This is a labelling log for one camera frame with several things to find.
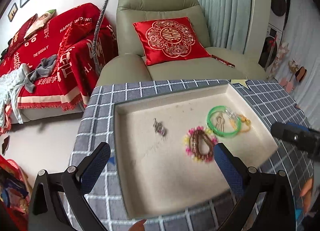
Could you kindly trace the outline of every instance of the floor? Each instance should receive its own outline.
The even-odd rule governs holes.
[[[13,159],[28,175],[33,187],[41,169],[48,173],[65,171],[73,149],[82,113],[51,117],[12,125],[6,159]]]

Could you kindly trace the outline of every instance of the blue gripper pad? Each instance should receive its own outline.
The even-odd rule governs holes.
[[[302,129],[302,130],[305,131],[305,132],[309,132],[309,129],[308,129],[308,128],[306,128],[306,127],[304,127],[304,126],[302,126],[302,125],[299,125],[299,124],[287,123],[287,125],[291,125],[291,126],[294,126],[294,127],[299,128],[299,129]]]
[[[99,148],[100,146],[98,146],[95,150],[98,151],[98,153],[93,152],[92,155],[90,155],[93,156],[93,160],[84,170],[81,176],[80,189],[82,194],[89,194],[92,191],[104,167],[109,161],[111,155],[111,149],[109,144],[105,143],[103,148],[101,148],[100,150]],[[85,157],[82,161],[85,162],[86,158],[91,159],[90,156]]]
[[[224,178],[228,182],[233,193],[243,196],[244,188],[242,176],[230,162],[227,155],[223,152],[219,144],[215,145],[213,154],[214,160],[219,166]]]

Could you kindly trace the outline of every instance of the beaded bracelet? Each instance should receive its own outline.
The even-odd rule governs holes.
[[[201,154],[199,151],[199,139],[202,138],[209,147],[207,154]],[[213,147],[218,143],[217,138],[213,132],[203,126],[192,128],[184,137],[184,144],[186,145],[186,153],[195,161],[210,162],[213,160]]]
[[[213,126],[212,122],[211,122],[211,117],[215,114],[215,113],[221,113],[221,115],[219,115],[217,117],[217,126]],[[224,119],[222,117],[222,113],[226,113],[228,115],[228,117],[230,119],[233,119],[235,121],[236,124],[236,129],[234,132],[224,132]],[[226,138],[230,138],[233,137],[235,135],[238,134],[238,132],[241,129],[241,120],[238,117],[237,114],[233,113],[229,108],[226,108],[225,106],[216,106],[214,108],[212,108],[210,110],[210,112],[208,113],[207,116],[207,126],[208,128],[210,128],[216,135],[220,136],[220,137],[226,137]]]

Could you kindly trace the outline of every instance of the white tray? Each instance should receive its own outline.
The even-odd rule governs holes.
[[[215,197],[229,186],[215,161],[195,162],[185,153],[188,129],[205,126],[211,108],[230,107],[252,122],[234,138],[220,138],[246,166],[259,167],[277,149],[270,132],[231,84],[157,95],[115,105],[118,174],[128,217],[175,213]],[[155,134],[154,118],[168,129]],[[226,118],[225,132],[232,131]]]

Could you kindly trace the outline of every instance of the plaid tablecloth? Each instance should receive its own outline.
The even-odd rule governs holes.
[[[112,116],[114,103],[199,86],[217,85],[221,82],[218,80],[170,80],[96,87],[81,120],[69,164],[78,165],[102,141],[110,144],[111,156],[114,156]],[[234,86],[264,118],[269,129],[275,121],[309,126],[304,113],[295,108],[295,101],[278,83],[247,81],[247,85],[250,90],[240,84]],[[280,141],[278,150],[259,170],[265,173],[276,173],[280,169],[289,176],[297,207],[301,208],[300,189],[313,173],[310,160],[305,153],[298,151],[291,144]],[[107,164],[94,189],[85,197],[109,231],[127,231],[137,221],[128,219],[126,216],[116,165]],[[259,211],[262,199],[262,195],[258,197],[254,214]],[[231,192],[227,192],[201,205],[186,208],[177,214],[148,219],[145,229],[146,231],[216,230],[229,215],[236,201],[237,198]],[[81,230],[68,203],[65,202],[64,206],[74,228]],[[300,225],[302,218],[303,216],[300,216],[297,221],[298,230],[302,229]]]

